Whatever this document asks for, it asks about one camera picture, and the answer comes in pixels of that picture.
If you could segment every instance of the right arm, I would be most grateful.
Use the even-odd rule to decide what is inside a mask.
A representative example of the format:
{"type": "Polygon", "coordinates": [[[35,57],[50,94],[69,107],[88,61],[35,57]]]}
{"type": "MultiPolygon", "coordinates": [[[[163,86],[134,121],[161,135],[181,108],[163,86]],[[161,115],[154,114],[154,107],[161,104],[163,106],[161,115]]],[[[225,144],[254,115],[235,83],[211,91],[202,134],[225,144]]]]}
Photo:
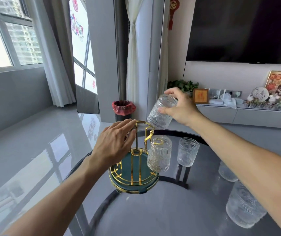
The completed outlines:
{"type": "Polygon", "coordinates": [[[200,134],[281,227],[281,156],[212,122],[178,88],[168,89],[165,94],[176,97],[178,105],[159,111],[200,134]]]}

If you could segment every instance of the gray curtain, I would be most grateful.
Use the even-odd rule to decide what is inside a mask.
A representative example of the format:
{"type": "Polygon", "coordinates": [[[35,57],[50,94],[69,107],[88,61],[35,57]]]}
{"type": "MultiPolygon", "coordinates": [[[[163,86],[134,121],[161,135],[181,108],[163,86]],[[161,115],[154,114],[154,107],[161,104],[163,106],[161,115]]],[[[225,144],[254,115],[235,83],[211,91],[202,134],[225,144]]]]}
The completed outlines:
{"type": "Polygon", "coordinates": [[[69,0],[43,0],[76,98],[69,0]]]}

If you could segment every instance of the hand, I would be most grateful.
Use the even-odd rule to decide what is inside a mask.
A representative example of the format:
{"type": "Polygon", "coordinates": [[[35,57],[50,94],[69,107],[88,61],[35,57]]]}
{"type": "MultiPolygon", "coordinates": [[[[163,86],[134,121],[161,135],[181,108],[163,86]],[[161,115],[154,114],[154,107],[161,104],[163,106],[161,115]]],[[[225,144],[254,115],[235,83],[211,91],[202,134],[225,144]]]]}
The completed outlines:
{"type": "Polygon", "coordinates": [[[193,103],[193,100],[179,88],[167,89],[164,93],[177,98],[178,104],[172,108],[159,108],[158,111],[160,113],[170,115],[179,123],[186,126],[189,126],[192,117],[202,115],[195,103],[193,103]]]}
{"type": "Polygon", "coordinates": [[[125,139],[135,123],[136,120],[126,119],[123,122],[113,123],[112,126],[103,130],[90,157],[96,167],[102,167],[106,170],[123,159],[135,140],[136,130],[132,130],[125,139]]]}

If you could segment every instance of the left arm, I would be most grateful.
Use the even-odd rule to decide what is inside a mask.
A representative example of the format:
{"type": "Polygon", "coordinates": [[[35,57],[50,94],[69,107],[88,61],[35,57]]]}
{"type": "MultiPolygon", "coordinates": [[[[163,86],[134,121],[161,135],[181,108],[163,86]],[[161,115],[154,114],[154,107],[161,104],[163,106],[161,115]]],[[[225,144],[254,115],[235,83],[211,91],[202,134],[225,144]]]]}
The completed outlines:
{"type": "Polygon", "coordinates": [[[136,132],[135,120],[114,123],[100,134],[92,155],[59,187],[26,212],[5,231],[7,236],[63,236],[87,194],[113,164],[130,150],[136,132]]]}

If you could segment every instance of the window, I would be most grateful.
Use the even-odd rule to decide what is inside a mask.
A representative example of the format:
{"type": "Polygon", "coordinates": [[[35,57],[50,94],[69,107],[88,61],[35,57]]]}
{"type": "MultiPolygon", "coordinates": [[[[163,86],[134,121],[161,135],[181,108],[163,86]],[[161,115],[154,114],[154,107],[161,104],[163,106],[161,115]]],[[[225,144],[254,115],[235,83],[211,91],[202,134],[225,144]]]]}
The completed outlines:
{"type": "Polygon", "coordinates": [[[43,63],[24,0],[0,0],[0,67],[43,63]]]}
{"type": "Polygon", "coordinates": [[[89,24],[84,0],[70,0],[72,44],[74,53],[75,82],[77,85],[97,92],[94,61],[91,50],[89,24]]]}

